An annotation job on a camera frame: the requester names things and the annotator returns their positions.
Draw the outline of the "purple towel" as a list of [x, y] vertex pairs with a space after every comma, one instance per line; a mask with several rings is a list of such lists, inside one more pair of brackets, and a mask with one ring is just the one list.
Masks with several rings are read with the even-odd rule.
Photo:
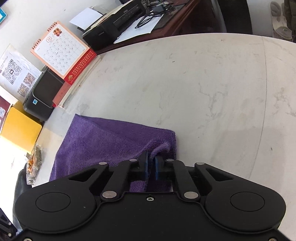
[[148, 152], [150, 161], [155, 156], [176, 158], [175, 132], [76, 114], [56, 153], [49, 180], [66, 177], [100, 162], [116, 167], [122, 161], [139, 158], [143, 152]]

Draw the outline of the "dark wooden desk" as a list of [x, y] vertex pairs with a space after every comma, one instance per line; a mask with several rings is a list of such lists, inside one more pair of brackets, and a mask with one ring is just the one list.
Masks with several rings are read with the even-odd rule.
[[226, 27], [217, 1], [174, 1], [177, 6], [165, 14], [151, 33], [139, 35], [117, 44], [109, 45], [96, 54], [149, 40], [198, 33], [226, 32]]

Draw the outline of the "white paper sheet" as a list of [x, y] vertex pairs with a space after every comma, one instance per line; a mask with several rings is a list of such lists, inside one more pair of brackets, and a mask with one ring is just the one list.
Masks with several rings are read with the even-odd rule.
[[140, 17], [138, 20], [132, 23], [113, 43], [117, 44], [136, 36], [150, 34], [162, 17], [163, 14], [160, 16], [153, 17], [142, 27], [136, 28], [136, 26], [142, 19], [142, 17]]

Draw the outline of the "green puffer jacket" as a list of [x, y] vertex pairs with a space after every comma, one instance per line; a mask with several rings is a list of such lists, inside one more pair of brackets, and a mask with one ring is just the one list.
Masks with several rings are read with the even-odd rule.
[[292, 42], [295, 43], [296, 34], [296, 1], [284, 0], [285, 17], [287, 20], [287, 27], [292, 31]]

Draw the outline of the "grey slippers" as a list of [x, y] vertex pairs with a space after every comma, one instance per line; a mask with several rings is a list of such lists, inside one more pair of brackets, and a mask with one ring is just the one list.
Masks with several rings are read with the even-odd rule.
[[271, 21], [273, 26], [273, 38], [292, 41], [292, 31], [287, 27], [284, 3], [270, 2]]

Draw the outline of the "red notebook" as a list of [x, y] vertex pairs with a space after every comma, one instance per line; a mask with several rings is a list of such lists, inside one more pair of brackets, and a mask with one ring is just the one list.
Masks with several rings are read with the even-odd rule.
[[72, 85], [65, 82], [53, 99], [53, 107], [63, 108], [66, 105], [65, 102], [67, 101], [67, 99], [69, 99], [74, 94], [74, 92], [81, 86], [81, 84], [89, 76], [93, 68], [100, 62], [101, 62], [101, 57], [100, 55], [98, 55], [82, 71], [82, 73], [78, 76], [78, 78], [74, 81]]

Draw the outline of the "black printer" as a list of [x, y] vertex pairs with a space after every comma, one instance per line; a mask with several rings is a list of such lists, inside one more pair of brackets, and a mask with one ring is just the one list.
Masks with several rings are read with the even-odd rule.
[[53, 99], [64, 82], [51, 69], [43, 68], [42, 74], [23, 102], [24, 111], [40, 121], [47, 121], [54, 110]]
[[82, 38], [90, 48], [99, 51], [113, 44], [130, 25], [145, 13], [146, 9], [141, 1], [128, 1], [93, 23]]

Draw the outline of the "red desk calendar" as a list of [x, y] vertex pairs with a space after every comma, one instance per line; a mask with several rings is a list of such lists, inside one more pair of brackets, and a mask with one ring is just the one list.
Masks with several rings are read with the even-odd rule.
[[60, 21], [48, 27], [30, 52], [70, 85], [97, 56]]

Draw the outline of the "QR code paper sign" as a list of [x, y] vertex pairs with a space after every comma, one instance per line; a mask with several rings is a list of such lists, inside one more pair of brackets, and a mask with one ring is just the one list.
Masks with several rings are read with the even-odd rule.
[[24, 102], [42, 72], [11, 44], [1, 55], [1, 87]]

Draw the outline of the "yellow box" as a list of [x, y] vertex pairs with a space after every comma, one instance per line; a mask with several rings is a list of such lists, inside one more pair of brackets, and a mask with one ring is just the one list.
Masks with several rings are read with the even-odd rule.
[[41, 129], [40, 123], [32, 120], [15, 107], [11, 107], [6, 115], [1, 137], [27, 153], [31, 153]]

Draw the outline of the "glass ashtray with peels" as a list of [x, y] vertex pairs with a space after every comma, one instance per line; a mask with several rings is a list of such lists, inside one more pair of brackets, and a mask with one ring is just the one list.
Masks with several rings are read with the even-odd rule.
[[26, 158], [26, 182], [27, 185], [34, 185], [43, 164], [42, 147], [35, 144], [32, 152], [26, 154]]

